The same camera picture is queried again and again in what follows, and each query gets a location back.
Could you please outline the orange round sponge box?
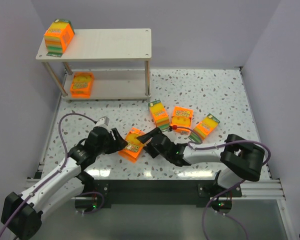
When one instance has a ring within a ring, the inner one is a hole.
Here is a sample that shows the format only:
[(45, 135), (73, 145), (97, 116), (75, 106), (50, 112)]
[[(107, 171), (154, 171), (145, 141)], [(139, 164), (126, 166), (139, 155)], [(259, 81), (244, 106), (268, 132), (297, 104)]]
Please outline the orange round sponge box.
[(76, 72), (70, 85), (70, 93), (73, 98), (90, 98), (94, 74), (92, 72)]
[(136, 163), (144, 147), (144, 143), (141, 143), (137, 137), (144, 135), (145, 133), (135, 127), (132, 127), (125, 137), (127, 146), (118, 152), (118, 154), (126, 160), (132, 163)]
[(192, 119), (193, 119), (193, 113), (194, 113), (194, 111), (190, 108), (175, 106), (173, 109), (170, 126), (177, 125), (177, 126), (186, 127), (186, 128), (188, 128), (189, 133), (190, 133), (190, 128), (191, 128)]

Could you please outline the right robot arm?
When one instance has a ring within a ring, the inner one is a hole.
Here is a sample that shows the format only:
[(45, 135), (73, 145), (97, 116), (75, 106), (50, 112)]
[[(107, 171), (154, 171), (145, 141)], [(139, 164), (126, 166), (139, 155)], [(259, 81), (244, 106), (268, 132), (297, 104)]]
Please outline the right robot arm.
[(262, 143), (229, 134), (223, 144), (175, 143), (158, 127), (136, 138), (152, 157), (162, 156), (177, 167), (199, 163), (222, 163), (226, 166), (215, 177), (216, 185), (229, 189), (243, 181), (258, 182), (261, 170), (271, 155)]

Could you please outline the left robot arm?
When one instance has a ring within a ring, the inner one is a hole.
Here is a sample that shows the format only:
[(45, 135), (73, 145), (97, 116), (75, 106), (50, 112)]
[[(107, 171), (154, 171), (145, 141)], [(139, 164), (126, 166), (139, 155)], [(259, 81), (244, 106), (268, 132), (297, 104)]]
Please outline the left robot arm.
[(116, 128), (96, 126), (87, 138), (65, 152), (65, 158), (48, 175), (22, 193), (11, 192), (4, 200), (1, 222), (20, 240), (29, 240), (43, 218), (66, 200), (81, 195), (93, 178), (85, 170), (102, 154), (112, 154), (128, 145)]

